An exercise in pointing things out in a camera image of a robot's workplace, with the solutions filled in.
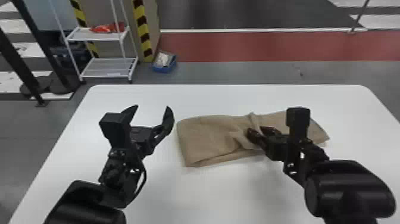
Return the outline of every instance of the white floor line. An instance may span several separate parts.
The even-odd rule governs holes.
[[[43,53],[38,43],[13,43],[15,48],[19,48],[18,53],[23,58],[39,57],[45,58],[45,53]]]
[[[52,71],[33,71],[35,77],[49,76]],[[19,93],[22,81],[15,72],[0,71],[0,94]],[[72,94],[55,95],[52,93],[41,94],[43,99],[69,99]]]
[[[22,19],[0,20],[0,27],[4,33],[30,33],[28,25]]]
[[[42,96],[43,99],[47,99],[47,100],[52,100],[52,99],[69,99],[69,98],[71,98],[72,94],[73,94],[73,93],[64,94],[64,95],[55,95],[55,94],[52,94],[52,93],[50,93],[50,92],[45,92],[44,94],[41,94],[41,96]]]
[[[362,7],[365,0],[329,0],[337,7]],[[371,0],[369,7],[400,7],[399,0]]]
[[[14,6],[12,2],[7,2],[4,5],[0,6],[0,12],[17,12],[17,8]]]
[[[268,32],[348,32],[350,28],[274,28],[274,29],[162,29],[161,33],[268,33]],[[367,31],[356,28],[357,32]]]
[[[360,24],[367,29],[400,29],[400,15],[363,15]]]

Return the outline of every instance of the red floor stripe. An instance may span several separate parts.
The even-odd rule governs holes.
[[[400,31],[163,33],[160,49],[179,61],[399,61]]]

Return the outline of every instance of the shelf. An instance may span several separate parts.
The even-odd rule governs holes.
[[[137,62],[136,58],[93,58],[81,77],[130,77]]]
[[[67,36],[67,41],[122,41],[129,32],[129,26],[119,36],[118,33],[94,33],[88,27],[77,27]]]

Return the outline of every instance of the hazard stripe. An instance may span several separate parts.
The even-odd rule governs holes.
[[[140,48],[145,57],[145,62],[152,62],[154,59],[154,51],[150,40],[149,26],[147,24],[145,5],[143,0],[132,0],[133,13],[135,15],[137,34],[140,38]]]
[[[82,7],[79,4],[79,1],[78,0],[70,0],[70,2],[74,9],[75,17],[79,23],[79,26],[80,27],[88,27],[88,24],[86,23],[85,14],[82,10]],[[95,44],[92,41],[87,42],[87,47],[92,52],[92,54],[95,58],[99,57],[99,52],[97,50],[97,47],[95,46]]]

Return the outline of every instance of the folded fabric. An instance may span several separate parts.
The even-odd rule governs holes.
[[[242,157],[260,155],[264,152],[247,140],[247,128],[260,131],[260,126],[275,127],[289,133],[286,112],[246,116],[201,116],[184,119],[177,124],[180,149],[185,166],[201,167]],[[329,139],[327,133],[311,119],[308,138],[315,144]]]

